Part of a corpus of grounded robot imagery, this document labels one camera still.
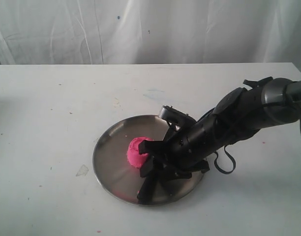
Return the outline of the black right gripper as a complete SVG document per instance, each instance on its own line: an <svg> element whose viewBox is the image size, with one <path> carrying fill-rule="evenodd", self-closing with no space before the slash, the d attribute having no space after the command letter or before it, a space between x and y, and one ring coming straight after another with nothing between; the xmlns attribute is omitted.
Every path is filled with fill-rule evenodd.
<svg viewBox="0 0 301 236"><path fill-rule="evenodd" d="M189 179L193 173L210 170L205 158L217 151L215 137L216 117L206 115L198 121L189 116L167 118L169 129L164 141L143 140L139 154L164 153L167 166L154 157L148 157L140 168L140 177L158 177L164 170L166 179Z"/></svg>

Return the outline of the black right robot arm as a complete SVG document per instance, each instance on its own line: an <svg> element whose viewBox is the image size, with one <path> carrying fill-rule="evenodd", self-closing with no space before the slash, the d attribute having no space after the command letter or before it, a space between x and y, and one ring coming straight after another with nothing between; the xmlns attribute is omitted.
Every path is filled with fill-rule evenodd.
<svg viewBox="0 0 301 236"><path fill-rule="evenodd" d="M301 81L267 77L245 80L214 108L195 120L170 106L159 117L169 128L161 141L142 141L148 154L141 177L158 175L165 181L206 173L206 157L218 149L253 137L263 128L301 122Z"/></svg>

